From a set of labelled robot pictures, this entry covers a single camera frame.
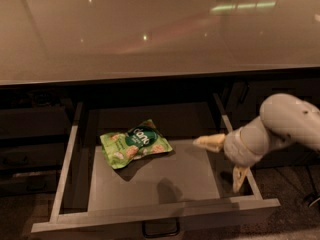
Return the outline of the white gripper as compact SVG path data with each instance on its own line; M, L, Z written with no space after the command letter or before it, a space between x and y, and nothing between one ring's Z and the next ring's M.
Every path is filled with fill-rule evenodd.
M256 127L241 127L227 136L224 133L200 136L193 144L214 153L220 152L224 146L225 155L235 164L234 193L240 191L249 171L248 167L259 162L264 155L264 133Z

